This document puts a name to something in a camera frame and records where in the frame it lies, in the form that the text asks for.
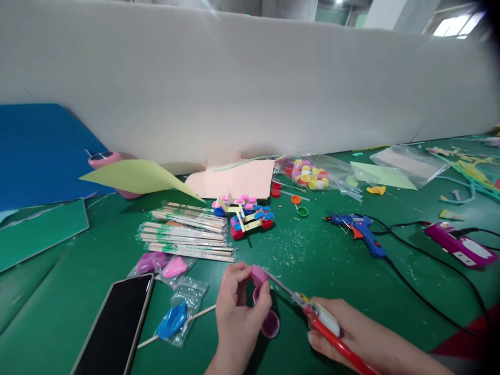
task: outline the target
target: hand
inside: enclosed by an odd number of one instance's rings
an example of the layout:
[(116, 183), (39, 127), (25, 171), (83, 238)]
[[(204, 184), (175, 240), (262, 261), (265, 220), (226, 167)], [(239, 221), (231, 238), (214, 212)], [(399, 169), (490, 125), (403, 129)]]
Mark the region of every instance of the hand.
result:
[[(337, 319), (342, 341), (375, 371), (381, 374), (451, 374), (431, 356), (344, 300), (313, 297), (311, 301), (320, 304)], [(314, 350), (355, 370), (317, 331), (310, 331), (308, 337)]]
[(243, 374), (252, 356), (272, 300), (266, 281), (255, 306), (246, 306), (245, 286), (251, 271), (251, 266), (240, 262), (228, 266), (222, 277), (215, 308), (219, 345), (206, 373)]

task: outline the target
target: blue hot glue gun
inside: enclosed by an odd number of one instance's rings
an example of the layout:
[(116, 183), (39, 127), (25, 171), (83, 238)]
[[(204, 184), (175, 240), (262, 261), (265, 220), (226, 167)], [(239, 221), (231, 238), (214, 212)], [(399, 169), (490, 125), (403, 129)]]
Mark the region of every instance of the blue hot glue gun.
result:
[(347, 226), (352, 229), (354, 233), (354, 239), (362, 238), (365, 240), (368, 248), (370, 249), (370, 255), (373, 258), (383, 258), (385, 257), (385, 249), (377, 241), (377, 238), (370, 231), (369, 226), (372, 225), (372, 221), (368, 216), (359, 215), (332, 215), (323, 218), (328, 220), (333, 224), (338, 226)]

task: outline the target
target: window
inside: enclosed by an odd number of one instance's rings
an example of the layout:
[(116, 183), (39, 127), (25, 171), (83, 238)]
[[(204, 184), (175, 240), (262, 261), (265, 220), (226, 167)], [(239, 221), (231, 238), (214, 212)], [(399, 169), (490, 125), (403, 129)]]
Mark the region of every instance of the window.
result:
[(474, 14), (446, 18), (441, 21), (436, 31), (434, 31), (434, 35), (465, 39), (485, 14), (485, 11), (481, 11)]

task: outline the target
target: black phone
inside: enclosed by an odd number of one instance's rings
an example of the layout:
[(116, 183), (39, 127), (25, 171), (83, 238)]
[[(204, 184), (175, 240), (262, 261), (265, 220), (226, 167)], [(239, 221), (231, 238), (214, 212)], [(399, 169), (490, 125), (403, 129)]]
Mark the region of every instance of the black phone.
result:
[(72, 375), (130, 372), (154, 281), (154, 274), (148, 273), (109, 288)]

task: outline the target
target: electric cord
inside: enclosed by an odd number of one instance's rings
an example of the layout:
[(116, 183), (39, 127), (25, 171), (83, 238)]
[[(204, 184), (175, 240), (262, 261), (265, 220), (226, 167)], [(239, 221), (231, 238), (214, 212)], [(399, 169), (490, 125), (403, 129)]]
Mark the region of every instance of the electric cord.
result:
[[(474, 285), (474, 283), (472, 281), (470, 281), (470, 279), (462, 272), (460, 271), (459, 269), (453, 267), (452, 265), (448, 264), (447, 262), (439, 259), (438, 257), (428, 253), (427, 251), (403, 240), (401, 237), (399, 237), (396, 233), (394, 233), (394, 231), (392, 230), (394, 227), (404, 227), (404, 226), (408, 226), (408, 225), (412, 225), (412, 224), (421, 224), (421, 225), (430, 225), (431, 223), (428, 222), (428, 221), (413, 221), (411, 223), (403, 223), (403, 224), (395, 224), (395, 225), (392, 225), (391, 227), (388, 227), (387, 225), (385, 225), (385, 223), (383, 223), (380, 219), (377, 219), (376, 217), (373, 217), (373, 216), (370, 216), (370, 215), (362, 215), (362, 214), (355, 214), (355, 215), (358, 215), (358, 216), (368, 216), (369, 218), (377, 221), (378, 223), (380, 223), (386, 230), (383, 231), (383, 232), (372, 232), (373, 234), (392, 234), (394, 237), (396, 237), (400, 242), (404, 243), (405, 245), (423, 253), (423, 254), (426, 254), (427, 256), (429, 256), (430, 258), (438, 261), (439, 263), (445, 265), (446, 267), (448, 267), (449, 269), (452, 269), (453, 271), (455, 271), (457, 274), (459, 274), (471, 287), (475, 297), (476, 297), (476, 300), (478, 302), (478, 305), (479, 305), (479, 308), (481, 309), (481, 312), (483, 313), (485, 319), (486, 319), (486, 323), (488, 325), (488, 329), (492, 330), (493, 329), (493, 322), (491, 321), (491, 318), (490, 318), (490, 315), (488, 314), (488, 309), (486, 308), (486, 304), (484, 303), (483, 301), (483, 298), (481, 297), (481, 293), (479, 293), (479, 290), (476, 288), (476, 286)], [(414, 293), (416, 292), (416, 290), (412, 287), (410, 288)]]
[(422, 301), (424, 302), (428, 307), (430, 307), (436, 314), (441, 316), (443, 319), (454, 325), (456, 328), (461, 329), (464, 332), (467, 332), (468, 334), (471, 334), (475, 337), (480, 337), (478, 334), (475, 332), (472, 332), (468, 330), (467, 328), (462, 327), (460, 324), (452, 320), (448, 315), (442, 313), (439, 311), (434, 305), (432, 305), (428, 300), (426, 300), (409, 282), (408, 280), (405, 279), (405, 277), (401, 274), (401, 272), (396, 268), (392, 260), (386, 255), (385, 257), (382, 258), (385, 260), (385, 262), (389, 265), (389, 267), (392, 268), (392, 270), (396, 273), (396, 275), (401, 279), (401, 281)]
[[(469, 233), (472, 233), (472, 232), (485, 232), (485, 233), (489, 233), (489, 234), (492, 234), (492, 235), (495, 235), (497, 237), (500, 237), (500, 234), (496, 233), (496, 232), (493, 232), (493, 231), (490, 231), (488, 229), (481, 229), (481, 228), (464, 228), (464, 229), (457, 229), (453, 232), (450, 232), (450, 234), (456, 238), (460, 238), (462, 236), (465, 236), (466, 234), (469, 234)], [(480, 244), (484, 247), (487, 247), (488, 249), (490, 250), (494, 250), (494, 251), (500, 251), (500, 248), (498, 247), (491, 247), (491, 246), (486, 246), (486, 245), (483, 245), (483, 244)]]

